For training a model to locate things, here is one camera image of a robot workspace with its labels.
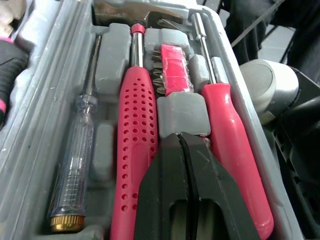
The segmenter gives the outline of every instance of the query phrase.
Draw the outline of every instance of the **voltage tester screwdriver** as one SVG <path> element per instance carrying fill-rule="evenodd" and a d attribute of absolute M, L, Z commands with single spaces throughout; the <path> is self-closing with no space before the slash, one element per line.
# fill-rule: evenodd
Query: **voltage tester screwdriver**
<path fill-rule="evenodd" d="M 98 36 L 87 83 L 76 99 L 77 113 L 71 125 L 61 172 L 58 177 L 51 211 L 54 232 L 79 231 L 85 222 L 85 198 L 91 164 L 94 137 L 94 113 L 98 106 L 95 97 L 95 74 L 101 36 Z"/>
<path fill-rule="evenodd" d="M 210 84 L 201 94 L 209 114 L 212 152 L 238 184 L 253 223 L 261 239 L 266 240 L 273 231 L 274 220 L 245 127 L 233 106 L 230 85 L 215 79 L 200 13 L 194 13 L 191 20 L 209 70 Z"/>

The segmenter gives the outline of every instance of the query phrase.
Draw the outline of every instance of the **red plastic packaging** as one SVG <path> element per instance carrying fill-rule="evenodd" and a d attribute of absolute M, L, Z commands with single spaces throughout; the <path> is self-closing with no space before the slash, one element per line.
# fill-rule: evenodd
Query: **red plastic packaging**
<path fill-rule="evenodd" d="M 119 97 L 117 176 L 111 240 L 133 240 L 138 192 L 158 150 L 156 98 L 149 73 L 133 66 Z"/>
<path fill-rule="evenodd" d="M 193 92 L 187 61 L 182 48 L 162 44 L 161 60 L 165 96 L 175 92 Z"/>
<path fill-rule="evenodd" d="M 234 178 L 262 240 L 274 220 L 244 125 L 230 96 L 230 85 L 208 84 L 202 90 L 211 125 L 212 152 Z"/>

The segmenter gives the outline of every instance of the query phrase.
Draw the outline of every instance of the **transparent screwdriver handle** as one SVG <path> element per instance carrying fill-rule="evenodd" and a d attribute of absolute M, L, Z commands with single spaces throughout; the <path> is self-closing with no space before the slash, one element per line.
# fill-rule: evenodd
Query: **transparent screwdriver handle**
<path fill-rule="evenodd" d="M 94 137 L 93 114 L 98 100 L 89 94 L 77 97 L 77 113 L 70 129 L 51 217 L 85 216 L 85 196 Z"/>

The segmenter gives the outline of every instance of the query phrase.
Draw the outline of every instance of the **red screwdriver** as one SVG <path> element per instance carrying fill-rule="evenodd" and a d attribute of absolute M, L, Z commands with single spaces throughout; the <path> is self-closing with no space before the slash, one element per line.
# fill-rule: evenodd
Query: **red screwdriver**
<path fill-rule="evenodd" d="M 156 98 L 144 68 L 145 28 L 131 27 L 131 66 L 119 97 L 117 175 L 111 240 L 133 240 L 139 185 L 158 149 Z"/>
<path fill-rule="evenodd" d="M 213 154 L 238 184 L 260 238 L 266 240 L 274 220 L 244 125 L 233 106 L 230 85 L 216 82 L 201 15 L 194 13 L 191 20 L 209 70 L 210 84 L 201 94 L 209 114 Z"/>

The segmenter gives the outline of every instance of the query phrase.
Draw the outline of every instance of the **perforated red handle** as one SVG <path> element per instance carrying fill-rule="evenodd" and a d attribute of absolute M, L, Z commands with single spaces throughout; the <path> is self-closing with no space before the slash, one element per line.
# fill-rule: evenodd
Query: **perforated red handle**
<path fill-rule="evenodd" d="M 206 85 L 202 95 L 211 124 L 212 151 L 238 184 L 253 223 L 266 240 L 274 220 L 244 125 L 231 101 L 230 85 Z"/>
<path fill-rule="evenodd" d="M 133 66 L 119 97 L 117 176 L 111 240 L 133 240 L 139 185 L 158 149 L 156 98 L 146 69 Z"/>

